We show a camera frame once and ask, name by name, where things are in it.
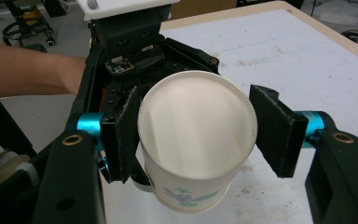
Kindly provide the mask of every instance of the table surface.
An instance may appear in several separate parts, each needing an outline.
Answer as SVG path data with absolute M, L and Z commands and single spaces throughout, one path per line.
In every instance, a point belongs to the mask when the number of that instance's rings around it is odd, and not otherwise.
M 49 52 L 87 56 L 90 31 L 83 16 L 73 7 L 49 20 L 57 27 L 57 45 Z M 358 46 L 298 9 L 274 1 L 167 21 L 161 33 L 217 57 L 220 74 L 244 93 L 251 84 L 272 88 L 293 110 L 325 111 L 340 130 L 358 136 Z M 22 96 L 2 102 L 34 147 L 43 148 L 63 131 L 73 100 Z M 198 215 L 166 208 L 131 181 L 104 183 L 107 221 L 312 223 L 304 180 L 313 155 L 314 149 L 302 149 L 294 178 L 280 179 L 255 147 L 223 201 Z M 138 156 L 143 162 L 141 150 Z

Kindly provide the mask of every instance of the white paper cup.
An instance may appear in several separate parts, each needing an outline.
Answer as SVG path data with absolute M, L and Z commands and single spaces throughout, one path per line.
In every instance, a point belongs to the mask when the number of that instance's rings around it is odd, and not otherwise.
M 138 132 L 156 197 L 175 211 L 198 213 L 226 195 L 255 145 L 257 121 L 235 85 L 213 73 L 186 71 L 147 93 Z

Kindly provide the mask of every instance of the chair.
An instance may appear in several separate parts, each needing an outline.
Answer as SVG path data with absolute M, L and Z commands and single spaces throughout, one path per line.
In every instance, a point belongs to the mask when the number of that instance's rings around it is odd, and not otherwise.
M 27 8 L 16 7 L 15 0 L 0 0 L 0 4 L 6 4 L 11 15 L 16 20 L 7 26 L 2 34 L 6 45 L 11 46 L 9 40 L 19 41 L 20 47 L 24 47 L 22 40 L 44 33 L 48 38 L 46 43 L 48 46 L 54 46 L 53 29 L 43 18 L 36 6 Z

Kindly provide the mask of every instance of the floor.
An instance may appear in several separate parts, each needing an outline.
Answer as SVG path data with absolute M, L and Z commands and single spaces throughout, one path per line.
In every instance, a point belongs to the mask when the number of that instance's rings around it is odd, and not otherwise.
M 304 2 L 303 7 L 301 8 L 301 10 L 304 11 L 305 13 L 307 13 L 308 15 L 311 15 L 313 2 L 314 2 L 314 0 L 306 0 Z M 326 0 L 317 0 L 316 3 L 317 3 L 317 5 L 320 5 L 320 4 L 326 3 Z M 351 6 L 358 8 L 358 4 L 351 4 Z M 55 27 L 57 32 L 60 33 L 60 37 L 61 37 L 60 42 L 62 43 L 61 50 L 63 50 L 63 52 L 65 52 L 66 54 L 69 54 L 69 55 L 74 54 L 73 50 L 76 50 L 77 55 L 79 55 L 78 54 L 79 51 L 81 51 L 80 55 L 87 56 L 87 54 L 88 54 L 88 49 L 86 48 L 86 46 L 88 44 L 87 43 L 79 43 L 77 41 L 77 37 L 79 35 L 87 35 L 88 34 L 88 31 L 86 30 L 87 29 L 86 23 L 80 19 L 83 17 L 81 15 L 81 13 L 82 13 L 81 11 L 80 12 L 74 11 L 74 12 L 68 13 L 68 15 L 66 15 L 64 17 L 50 19 L 51 23 L 52 23 L 50 25 L 52 27 Z M 315 19 L 318 19 L 317 7 L 315 8 L 312 16 Z M 2 21 L 0 21 L 0 29 L 1 29 L 1 27 L 4 27 L 2 23 L 9 23 L 13 20 L 10 15 L 5 15 L 2 12 L 0 12 L 0 19 L 2 20 Z M 71 27 L 69 29 L 64 28 L 63 24 L 66 24 L 66 23 L 71 24 Z M 347 30 L 358 30 L 358 24 L 338 25 L 338 24 L 334 24 L 332 22 L 325 22 L 325 21 L 324 21 L 324 24 L 340 33 L 343 31 L 347 31 Z M 81 30 L 82 32 L 74 32 L 74 29 Z M 78 46 L 85 46 L 85 48 L 79 49 Z M 49 49 L 49 51 L 55 52 L 55 48 L 51 48 L 51 49 Z M 53 118 L 51 118 L 51 117 L 47 117 L 47 118 L 35 117 L 35 118 L 30 119 L 30 118 L 26 118 L 26 117 L 22 116 L 21 111 L 24 109 L 29 109 L 29 110 L 34 109 L 34 108 L 29 107 L 29 105 L 34 105 L 34 104 L 39 106 L 37 108 L 37 110 L 48 110 L 47 105 L 49 104 L 50 101 L 54 101 L 54 98 L 37 98 L 36 99 L 33 97 L 21 97 L 18 100 L 7 101 L 7 103 L 4 102 L 4 104 L 10 104 L 9 107 L 11 108 L 11 111 L 9 111 L 9 112 L 14 113 L 17 116 L 15 119 L 22 119 L 24 122 L 37 123 L 41 119 L 53 119 Z M 67 103 L 67 105 L 62 107 L 62 113 L 65 115 L 71 107 L 71 102 L 73 101 L 73 98 L 71 96 L 68 96 L 67 99 L 64 99 L 64 101 Z M 66 117 L 58 118 L 58 120 L 62 123 L 62 127 L 63 127 Z M 33 134 L 35 132 L 35 130 L 24 130 L 24 131 L 29 134 Z M 45 144 L 47 144 L 48 141 L 51 141 L 52 139 L 54 139 L 55 136 L 56 135 L 54 135 L 54 133 L 52 133 L 50 136 L 45 136 L 45 135 L 35 136 L 34 137 L 34 141 L 36 142 L 35 147 L 43 148 L 43 146 Z

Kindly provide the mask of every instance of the human arm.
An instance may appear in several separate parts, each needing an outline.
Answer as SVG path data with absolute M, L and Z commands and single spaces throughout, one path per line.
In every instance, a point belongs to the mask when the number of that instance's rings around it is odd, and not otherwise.
M 0 97 L 77 94 L 84 58 L 0 45 Z

